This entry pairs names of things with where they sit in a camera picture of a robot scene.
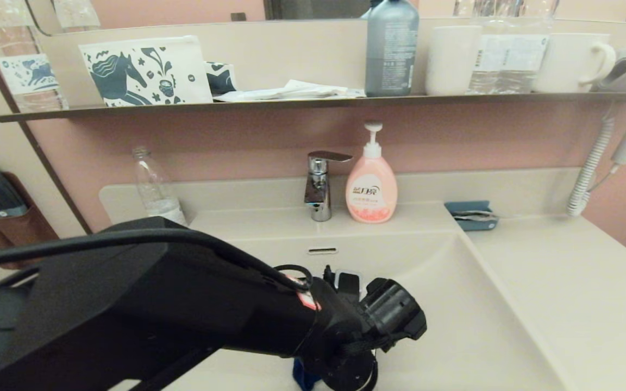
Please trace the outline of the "grey plastic bottle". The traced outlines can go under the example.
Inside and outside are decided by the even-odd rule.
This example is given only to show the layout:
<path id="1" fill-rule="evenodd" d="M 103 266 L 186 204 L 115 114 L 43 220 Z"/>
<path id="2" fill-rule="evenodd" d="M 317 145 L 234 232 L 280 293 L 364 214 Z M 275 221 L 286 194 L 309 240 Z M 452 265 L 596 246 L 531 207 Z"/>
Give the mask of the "grey plastic bottle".
<path id="1" fill-rule="evenodd" d="M 365 95 L 409 96 L 420 15 L 409 0 L 371 0 L 367 13 Z"/>

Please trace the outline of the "wall mirror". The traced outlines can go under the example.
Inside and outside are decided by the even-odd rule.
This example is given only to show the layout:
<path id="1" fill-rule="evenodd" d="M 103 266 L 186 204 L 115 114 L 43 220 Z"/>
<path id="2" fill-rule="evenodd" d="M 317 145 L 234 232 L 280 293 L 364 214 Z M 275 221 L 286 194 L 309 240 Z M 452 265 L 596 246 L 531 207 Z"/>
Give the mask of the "wall mirror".
<path id="1" fill-rule="evenodd" d="M 422 19 L 471 18 L 472 0 L 409 0 Z M 371 0 L 24 0 L 49 35 L 184 24 L 365 17 Z M 554 20 L 626 22 L 626 0 L 560 0 Z"/>

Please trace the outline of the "white paper packets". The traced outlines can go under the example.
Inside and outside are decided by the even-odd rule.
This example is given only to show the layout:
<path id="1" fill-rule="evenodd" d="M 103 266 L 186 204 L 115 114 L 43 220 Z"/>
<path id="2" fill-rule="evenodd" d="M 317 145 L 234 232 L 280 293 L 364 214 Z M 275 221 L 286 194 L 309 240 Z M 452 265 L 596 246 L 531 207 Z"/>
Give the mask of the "white paper packets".
<path id="1" fill-rule="evenodd" d="M 352 87 L 327 86 L 304 81 L 290 80 L 283 87 L 256 91 L 231 91 L 215 96 L 214 100 L 224 103 L 320 100 L 320 99 L 356 99 L 365 98 L 363 89 Z"/>

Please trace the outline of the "dark blue cloth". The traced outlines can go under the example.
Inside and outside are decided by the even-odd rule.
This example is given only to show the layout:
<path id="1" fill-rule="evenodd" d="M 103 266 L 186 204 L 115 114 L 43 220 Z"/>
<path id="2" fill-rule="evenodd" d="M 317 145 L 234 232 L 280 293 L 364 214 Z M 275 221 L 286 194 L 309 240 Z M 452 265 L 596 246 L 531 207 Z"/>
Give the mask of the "dark blue cloth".
<path id="1" fill-rule="evenodd" d="M 316 384 L 321 381 L 320 376 L 305 370 L 300 358 L 293 361 L 292 376 L 301 391 L 313 391 Z"/>

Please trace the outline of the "beige wash basin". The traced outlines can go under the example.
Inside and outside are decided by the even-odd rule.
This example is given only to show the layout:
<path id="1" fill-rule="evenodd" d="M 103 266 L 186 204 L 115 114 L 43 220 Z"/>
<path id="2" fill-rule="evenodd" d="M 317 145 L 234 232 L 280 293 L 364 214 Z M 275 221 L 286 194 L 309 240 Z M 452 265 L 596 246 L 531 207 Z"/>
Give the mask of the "beige wash basin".
<path id="1" fill-rule="evenodd" d="M 443 205 L 401 207 L 387 223 L 346 210 L 318 223 L 307 210 L 204 211 L 190 227 L 267 264 L 325 266 L 399 282 L 419 302 L 428 329 L 378 351 L 374 391 L 567 391 L 542 337 L 469 244 Z"/>

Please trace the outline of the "large horse print pouch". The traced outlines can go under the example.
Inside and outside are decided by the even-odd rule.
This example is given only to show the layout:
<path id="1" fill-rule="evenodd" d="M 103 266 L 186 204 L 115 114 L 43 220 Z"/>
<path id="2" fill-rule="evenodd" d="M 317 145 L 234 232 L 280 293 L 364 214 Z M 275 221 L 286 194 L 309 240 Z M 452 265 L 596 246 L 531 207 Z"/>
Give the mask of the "large horse print pouch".
<path id="1" fill-rule="evenodd" d="M 210 104 L 201 43 L 194 35 L 79 45 L 108 107 Z"/>

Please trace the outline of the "dark metal wall shelf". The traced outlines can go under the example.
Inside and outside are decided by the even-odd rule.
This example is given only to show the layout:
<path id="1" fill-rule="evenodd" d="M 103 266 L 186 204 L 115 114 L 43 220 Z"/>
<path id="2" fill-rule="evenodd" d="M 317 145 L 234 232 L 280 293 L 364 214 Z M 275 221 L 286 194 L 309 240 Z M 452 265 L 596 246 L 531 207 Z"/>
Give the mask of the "dark metal wall shelf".
<path id="1" fill-rule="evenodd" d="M 255 102 L 214 102 L 177 105 L 86 106 L 61 111 L 8 113 L 0 123 L 44 121 L 45 119 L 90 118 L 93 116 L 129 116 L 153 113 L 201 113 L 231 110 L 375 108 L 440 104 L 539 103 L 539 102 L 626 102 L 626 92 L 587 92 L 568 94 L 505 94 L 504 96 L 408 96 L 358 97 L 354 99 L 266 100 Z"/>

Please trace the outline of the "small clear plastic water bottle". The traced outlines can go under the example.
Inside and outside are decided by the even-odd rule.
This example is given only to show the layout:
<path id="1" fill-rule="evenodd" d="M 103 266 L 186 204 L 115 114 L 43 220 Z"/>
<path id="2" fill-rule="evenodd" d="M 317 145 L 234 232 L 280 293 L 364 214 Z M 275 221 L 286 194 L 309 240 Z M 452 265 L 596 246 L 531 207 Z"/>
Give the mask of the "small clear plastic water bottle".
<path id="1" fill-rule="evenodd" d="M 139 146 L 132 149 L 136 189 L 148 216 L 160 216 L 176 224 L 187 226 L 181 203 L 172 189 L 171 180 L 152 152 Z"/>

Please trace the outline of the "pink pump soap bottle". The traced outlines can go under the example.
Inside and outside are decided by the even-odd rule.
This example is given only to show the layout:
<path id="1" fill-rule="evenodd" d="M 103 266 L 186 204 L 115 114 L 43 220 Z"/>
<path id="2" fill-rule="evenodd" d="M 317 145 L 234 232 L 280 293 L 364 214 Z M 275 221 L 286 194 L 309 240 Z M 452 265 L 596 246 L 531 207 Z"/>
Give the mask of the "pink pump soap bottle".
<path id="1" fill-rule="evenodd" d="M 370 132 L 370 139 L 346 181 L 346 207 L 355 221 L 381 224 L 392 218 L 397 207 L 397 178 L 383 158 L 377 140 L 383 124 L 367 121 L 365 128 Z"/>

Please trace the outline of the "silver wrapped amenity packet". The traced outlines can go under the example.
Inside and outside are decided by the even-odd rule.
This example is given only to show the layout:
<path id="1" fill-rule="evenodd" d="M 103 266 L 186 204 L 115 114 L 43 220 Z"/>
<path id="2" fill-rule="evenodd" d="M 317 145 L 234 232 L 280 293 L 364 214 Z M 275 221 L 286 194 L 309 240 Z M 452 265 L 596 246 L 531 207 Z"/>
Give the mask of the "silver wrapped amenity packet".
<path id="1" fill-rule="evenodd" d="M 489 222 L 498 221 L 499 216 L 492 211 L 473 210 L 473 211 L 453 211 L 452 216 L 455 220 Z"/>

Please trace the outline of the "clear water bottle white label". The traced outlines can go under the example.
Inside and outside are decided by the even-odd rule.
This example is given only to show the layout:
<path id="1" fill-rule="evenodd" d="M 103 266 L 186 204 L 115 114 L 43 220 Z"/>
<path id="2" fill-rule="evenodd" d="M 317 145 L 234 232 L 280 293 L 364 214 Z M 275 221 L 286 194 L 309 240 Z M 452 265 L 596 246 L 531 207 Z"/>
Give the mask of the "clear water bottle white label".
<path id="1" fill-rule="evenodd" d="M 560 0 L 472 0 L 482 28 L 467 94 L 526 94 L 541 69 Z"/>

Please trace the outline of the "blue small package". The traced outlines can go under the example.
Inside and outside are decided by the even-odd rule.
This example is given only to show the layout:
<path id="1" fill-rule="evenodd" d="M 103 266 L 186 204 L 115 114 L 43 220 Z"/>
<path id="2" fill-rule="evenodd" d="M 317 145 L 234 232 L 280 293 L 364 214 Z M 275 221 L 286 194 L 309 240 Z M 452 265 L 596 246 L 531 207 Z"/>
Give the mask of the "blue small package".
<path id="1" fill-rule="evenodd" d="M 473 210 L 492 211 L 496 215 L 494 210 L 490 208 L 490 201 L 488 200 L 474 200 L 474 201 L 468 201 L 468 202 L 446 202 L 444 203 L 444 206 L 447 209 L 447 211 L 449 211 L 451 216 L 452 216 L 453 211 L 473 211 Z M 465 232 L 480 232 L 480 231 L 493 230 L 494 228 L 497 227 L 499 221 L 500 221 L 500 218 L 498 221 L 489 221 L 489 222 L 455 220 L 455 222 L 457 222 L 457 224 Z"/>

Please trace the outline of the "chrome sink faucet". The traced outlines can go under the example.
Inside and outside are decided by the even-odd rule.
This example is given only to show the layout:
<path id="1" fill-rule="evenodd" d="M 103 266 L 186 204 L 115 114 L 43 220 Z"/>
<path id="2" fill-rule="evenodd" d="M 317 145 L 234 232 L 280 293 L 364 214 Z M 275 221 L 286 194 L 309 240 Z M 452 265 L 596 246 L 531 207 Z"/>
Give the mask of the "chrome sink faucet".
<path id="1" fill-rule="evenodd" d="M 353 156 L 350 154 L 325 150 L 317 150 L 308 154 L 304 203 L 310 208 L 312 220 L 325 222 L 332 218 L 329 163 L 349 162 L 352 158 Z"/>

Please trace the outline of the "small blue print pouch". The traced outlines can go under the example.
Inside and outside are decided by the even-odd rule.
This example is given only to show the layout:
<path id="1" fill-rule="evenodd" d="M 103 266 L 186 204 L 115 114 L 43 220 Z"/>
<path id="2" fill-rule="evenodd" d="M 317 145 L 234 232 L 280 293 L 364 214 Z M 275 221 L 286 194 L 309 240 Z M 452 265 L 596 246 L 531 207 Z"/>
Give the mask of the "small blue print pouch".
<path id="1" fill-rule="evenodd" d="M 238 91 L 235 78 L 235 66 L 221 62 L 204 62 L 204 68 L 213 96 L 222 96 L 228 92 Z"/>

